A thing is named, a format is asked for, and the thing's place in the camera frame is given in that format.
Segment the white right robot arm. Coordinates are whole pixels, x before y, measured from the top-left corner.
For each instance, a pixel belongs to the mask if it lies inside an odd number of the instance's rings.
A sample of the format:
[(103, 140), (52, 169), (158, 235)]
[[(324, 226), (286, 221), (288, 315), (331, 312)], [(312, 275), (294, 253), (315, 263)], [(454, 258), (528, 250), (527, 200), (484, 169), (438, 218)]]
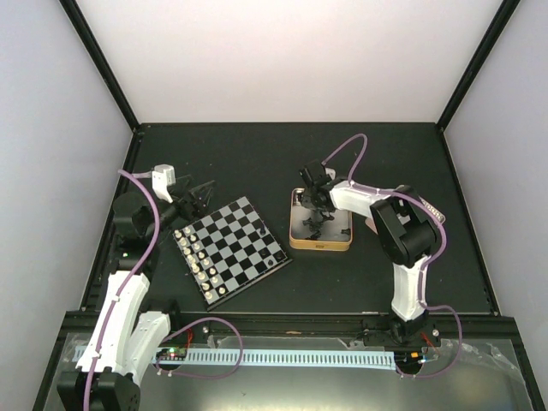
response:
[(373, 188), (327, 174), (302, 179), (306, 208), (350, 211), (374, 222), (381, 247), (393, 264), (390, 337), (400, 345), (410, 344), (420, 335), (429, 310), (427, 267), (447, 244), (440, 219), (409, 186)]

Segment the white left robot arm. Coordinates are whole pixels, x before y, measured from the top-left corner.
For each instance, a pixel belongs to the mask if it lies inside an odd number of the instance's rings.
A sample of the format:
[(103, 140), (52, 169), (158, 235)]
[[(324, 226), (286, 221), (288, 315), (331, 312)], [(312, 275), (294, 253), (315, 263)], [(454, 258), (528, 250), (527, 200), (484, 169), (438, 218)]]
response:
[(115, 253), (104, 305), (73, 371), (62, 372), (57, 393), (67, 410), (136, 410), (140, 384), (162, 340), (183, 333), (175, 300), (142, 301), (158, 264), (158, 238), (177, 219), (206, 215), (215, 183), (193, 185), (191, 176), (167, 188), (169, 200), (143, 185), (114, 200)]

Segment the black pieces in tin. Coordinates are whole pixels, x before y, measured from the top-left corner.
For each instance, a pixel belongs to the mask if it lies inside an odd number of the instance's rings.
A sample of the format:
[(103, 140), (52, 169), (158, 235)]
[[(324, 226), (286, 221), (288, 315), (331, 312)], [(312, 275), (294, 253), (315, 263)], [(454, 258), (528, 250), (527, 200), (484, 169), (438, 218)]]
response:
[(352, 234), (348, 214), (317, 212), (302, 221), (304, 239), (310, 241), (337, 241), (350, 240)]

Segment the white chess piece row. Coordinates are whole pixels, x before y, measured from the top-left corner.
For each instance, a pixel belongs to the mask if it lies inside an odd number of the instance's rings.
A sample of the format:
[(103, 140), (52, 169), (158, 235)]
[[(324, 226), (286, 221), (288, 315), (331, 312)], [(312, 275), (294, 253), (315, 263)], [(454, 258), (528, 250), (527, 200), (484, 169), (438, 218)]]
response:
[(228, 289), (220, 275), (220, 270), (212, 259), (213, 251), (206, 250), (206, 238), (192, 226), (175, 229), (173, 236), (190, 274), (197, 283), (208, 307), (212, 307), (226, 296)]

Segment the gold metal tin base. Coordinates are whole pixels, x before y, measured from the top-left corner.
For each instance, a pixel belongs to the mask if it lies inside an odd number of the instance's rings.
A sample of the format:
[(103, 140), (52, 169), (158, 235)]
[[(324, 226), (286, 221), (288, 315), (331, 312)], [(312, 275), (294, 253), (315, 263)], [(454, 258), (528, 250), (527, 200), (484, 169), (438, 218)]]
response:
[(289, 244), (294, 249), (345, 252), (349, 249), (353, 241), (353, 222), (352, 214), (349, 211), (334, 211), (336, 214), (348, 214), (350, 219), (351, 236), (349, 241), (310, 241), (305, 240), (304, 227), (302, 221), (308, 219), (317, 211), (308, 210), (301, 203), (303, 200), (304, 189), (295, 188), (291, 194), (290, 222), (289, 222)]

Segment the black and grey chessboard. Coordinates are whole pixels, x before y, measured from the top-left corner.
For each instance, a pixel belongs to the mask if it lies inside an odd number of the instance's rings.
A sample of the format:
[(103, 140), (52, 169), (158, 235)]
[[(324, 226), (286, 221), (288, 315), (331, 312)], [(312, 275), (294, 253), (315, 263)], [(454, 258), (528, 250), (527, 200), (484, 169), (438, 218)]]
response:
[[(213, 262), (220, 270), (221, 278), (228, 289), (226, 296), (223, 296), (212, 307), (206, 305), (200, 292), (208, 311), (251, 288), (292, 262), (289, 254), (266, 223), (266, 234), (259, 233), (259, 226), (262, 222), (265, 223), (264, 219), (259, 215), (249, 198), (242, 196), (184, 226), (192, 226), (196, 231), (202, 232), (201, 236), (205, 237), (206, 250), (213, 251)], [(275, 254), (278, 252), (285, 255), (285, 260), (276, 260)], [(275, 260), (274, 266), (269, 267), (266, 264), (268, 259)]]

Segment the silver tin lid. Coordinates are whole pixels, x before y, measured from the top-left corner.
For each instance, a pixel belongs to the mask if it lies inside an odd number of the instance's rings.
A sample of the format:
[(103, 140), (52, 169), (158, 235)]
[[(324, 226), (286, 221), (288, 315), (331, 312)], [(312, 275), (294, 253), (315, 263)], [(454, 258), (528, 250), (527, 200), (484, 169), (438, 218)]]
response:
[[(423, 199), (422, 197), (419, 197), (420, 201), (422, 202), (423, 206), (441, 223), (444, 224), (446, 221), (445, 215), (439, 211), (436, 207), (431, 205), (427, 200)], [(371, 217), (365, 218), (365, 224), (366, 226), (375, 234), (378, 233), (377, 228), (375, 226), (375, 223)]]

